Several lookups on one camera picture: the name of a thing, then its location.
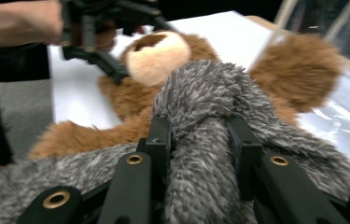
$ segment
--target white table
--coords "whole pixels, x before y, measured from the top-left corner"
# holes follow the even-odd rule
[[[171,24],[183,33],[206,37],[223,62],[236,63],[246,71],[272,34],[271,30],[236,12],[172,21]],[[139,37],[120,35],[113,55],[120,55]],[[55,122],[69,119],[82,126],[93,125],[100,129],[120,124],[97,88],[97,78],[103,75],[98,67],[81,60],[64,61],[57,47],[50,47],[50,66]],[[330,140],[350,157],[350,69],[345,73],[327,106],[302,115],[301,124],[315,135]]]

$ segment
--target plush toy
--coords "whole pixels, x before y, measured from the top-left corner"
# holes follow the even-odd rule
[[[122,124],[108,130],[81,127],[72,121],[53,124],[31,150],[30,158],[61,157],[147,137],[151,107],[164,80],[181,65],[202,59],[219,61],[208,41],[197,35],[157,32],[134,41],[120,56],[130,76],[120,85],[106,76],[99,80]],[[276,116],[298,127],[298,112],[321,106],[334,88],[339,61],[336,49],[318,36],[292,35],[269,47],[250,76],[268,92]]]

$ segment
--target person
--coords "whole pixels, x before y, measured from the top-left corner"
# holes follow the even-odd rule
[[[80,31],[75,26],[80,43]],[[107,29],[98,34],[100,50],[110,51],[115,45],[116,26],[108,21]],[[59,0],[0,3],[0,48],[29,43],[58,45],[63,33],[62,5]]]

